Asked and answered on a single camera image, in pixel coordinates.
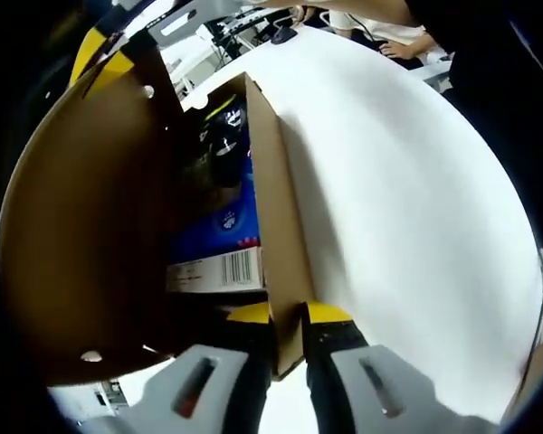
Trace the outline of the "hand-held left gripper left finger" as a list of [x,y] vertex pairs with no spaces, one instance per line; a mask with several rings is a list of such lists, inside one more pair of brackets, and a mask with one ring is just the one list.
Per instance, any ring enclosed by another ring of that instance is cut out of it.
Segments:
[[255,433],[274,371],[267,303],[239,307],[145,384],[139,402],[87,420],[89,433]]

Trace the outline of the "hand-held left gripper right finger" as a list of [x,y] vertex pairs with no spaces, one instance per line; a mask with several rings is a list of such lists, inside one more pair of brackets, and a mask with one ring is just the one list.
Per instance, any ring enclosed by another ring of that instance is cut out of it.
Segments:
[[440,403],[426,375],[389,348],[368,344],[342,309],[304,302],[300,317],[319,432],[495,432],[495,424]]

